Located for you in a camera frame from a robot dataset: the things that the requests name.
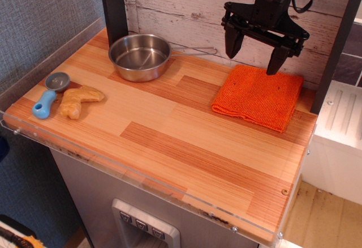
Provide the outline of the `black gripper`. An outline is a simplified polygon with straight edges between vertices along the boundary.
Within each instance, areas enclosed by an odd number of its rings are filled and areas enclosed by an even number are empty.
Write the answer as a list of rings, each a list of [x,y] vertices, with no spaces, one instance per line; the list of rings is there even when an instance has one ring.
[[[253,4],[226,2],[222,18],[225,51],[233,59],[241,49],[244,36],[275,47],[267,75],[275,75],[288,57],[299,56],[309,33],[289,16],[293,0],[255,0]]]

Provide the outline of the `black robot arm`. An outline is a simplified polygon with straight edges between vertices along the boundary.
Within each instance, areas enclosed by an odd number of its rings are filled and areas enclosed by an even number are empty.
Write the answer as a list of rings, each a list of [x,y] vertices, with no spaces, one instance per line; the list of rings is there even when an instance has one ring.
[[[255,0],[254,4],[226,2],[222,18],[225,30],[225,50],[229,58],[239,52],[245,36],[272,46],[266,73],[274,75],[288,57],[299,56],[309,33],[289,16],[288,8],[301,14],[312,5],[309,1],[298,8],[295,0]]]

